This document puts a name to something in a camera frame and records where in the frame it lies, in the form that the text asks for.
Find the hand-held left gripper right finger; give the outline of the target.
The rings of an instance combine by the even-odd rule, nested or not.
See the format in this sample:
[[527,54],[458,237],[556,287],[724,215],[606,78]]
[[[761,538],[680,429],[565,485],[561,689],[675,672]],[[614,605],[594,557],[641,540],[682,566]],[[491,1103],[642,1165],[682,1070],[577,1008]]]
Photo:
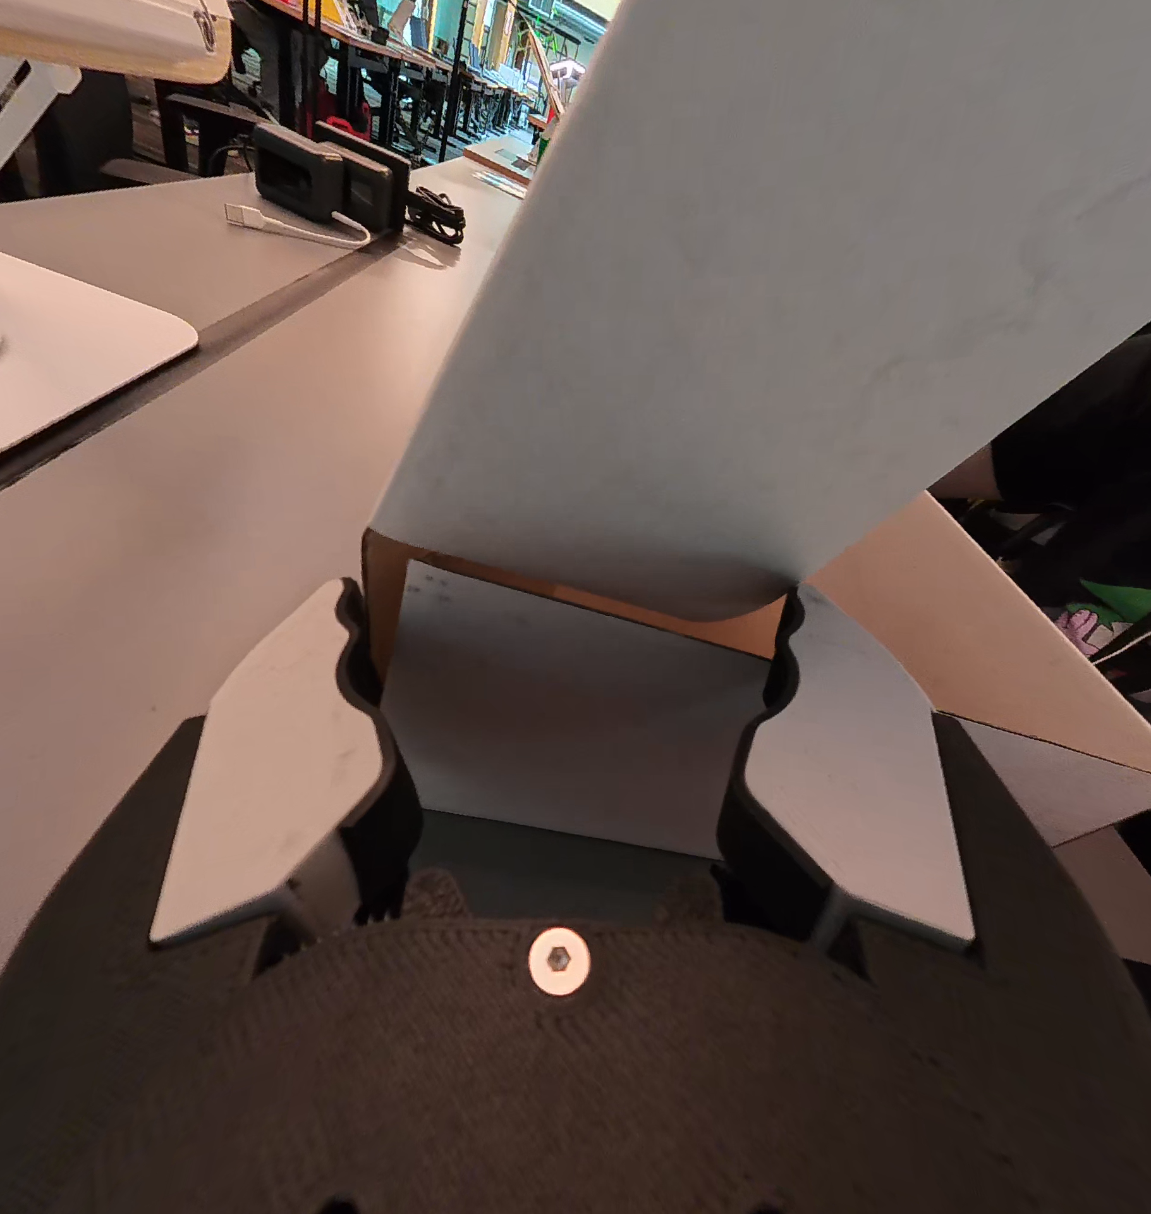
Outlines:
[[717,841],[760,924],[789,939],[833,945],[862,918],[936,945],[975,941],[932,704],[813,586],[783,607]]

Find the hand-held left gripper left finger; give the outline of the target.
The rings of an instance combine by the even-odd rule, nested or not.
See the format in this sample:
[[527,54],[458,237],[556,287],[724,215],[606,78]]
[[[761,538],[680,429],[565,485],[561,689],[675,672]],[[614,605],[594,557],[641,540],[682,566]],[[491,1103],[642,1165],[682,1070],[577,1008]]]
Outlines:
[[151,944],[263,917],[316,943],[401,913],[424,813],[369,622],[355,580],[331,580],[213,695]]

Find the white cardboard mailer box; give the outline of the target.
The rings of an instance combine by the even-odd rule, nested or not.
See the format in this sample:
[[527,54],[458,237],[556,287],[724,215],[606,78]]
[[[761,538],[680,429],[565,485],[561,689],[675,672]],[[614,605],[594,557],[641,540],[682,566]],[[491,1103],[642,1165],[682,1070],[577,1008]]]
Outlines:
[[381,493],[684,622],[810,581],[1069,841],[1151,726],[921,491],[1151,311],[1151,1],[625,2]]

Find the person's right forearm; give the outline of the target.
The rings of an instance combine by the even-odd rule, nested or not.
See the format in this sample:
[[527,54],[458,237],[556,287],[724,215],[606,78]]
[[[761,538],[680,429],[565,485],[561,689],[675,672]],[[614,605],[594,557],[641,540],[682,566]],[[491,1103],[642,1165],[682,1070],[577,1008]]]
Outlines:
[[981,447],[944,477],[935,481],[929,487],[929,493],[940,501],[1001,501],[1004,493],[997,481],[992,444]]

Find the person's printed black shirt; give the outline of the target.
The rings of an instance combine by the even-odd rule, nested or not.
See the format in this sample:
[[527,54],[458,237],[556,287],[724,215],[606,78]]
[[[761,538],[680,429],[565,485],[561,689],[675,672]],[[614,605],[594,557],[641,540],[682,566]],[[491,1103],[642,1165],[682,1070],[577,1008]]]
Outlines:
[[1012,575],[1127,697],[1151,707],[1151,332],[992,443],[998,500],[1059,512]]

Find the white monitor stand base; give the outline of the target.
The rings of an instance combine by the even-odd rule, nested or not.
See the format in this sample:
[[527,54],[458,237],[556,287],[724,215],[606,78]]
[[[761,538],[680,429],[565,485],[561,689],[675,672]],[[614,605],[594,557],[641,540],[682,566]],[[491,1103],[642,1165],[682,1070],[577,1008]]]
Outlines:
[[[84,70],[214,84],[221,1],[0,1],[0,170]],[[0,252],[0,456],[198,344],[167,311]]]

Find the black battery charger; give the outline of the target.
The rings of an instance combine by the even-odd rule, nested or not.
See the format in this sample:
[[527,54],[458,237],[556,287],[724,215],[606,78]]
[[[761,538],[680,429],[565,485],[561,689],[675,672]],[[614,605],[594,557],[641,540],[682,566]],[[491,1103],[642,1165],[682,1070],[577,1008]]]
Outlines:
[[407,221],[409,160],[350,131],[342,120],[316,123],[313,138],[343,161],[340,214],[373,235],[399,235]]
[[251,130],[255,185],[262,197],[309,219],[348,218],[348,170],[342,150],[277,123]]

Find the row of office desks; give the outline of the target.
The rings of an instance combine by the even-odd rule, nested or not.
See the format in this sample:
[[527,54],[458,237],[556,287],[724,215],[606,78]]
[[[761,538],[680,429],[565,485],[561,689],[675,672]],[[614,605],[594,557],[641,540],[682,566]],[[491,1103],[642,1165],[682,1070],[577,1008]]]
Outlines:
[[[516,2],[459,2],[449,52],[417,47],[417,2],[401,2],[388,24],[380,2],[263,1],[250,6],[277,38],[277,116],[312,136],[338,124],[376,149],[428,168],[491,134],[538,124],[547,63],[537,28]],[[520,32],[529,70],[492,66],[476,47],[476,17]]]

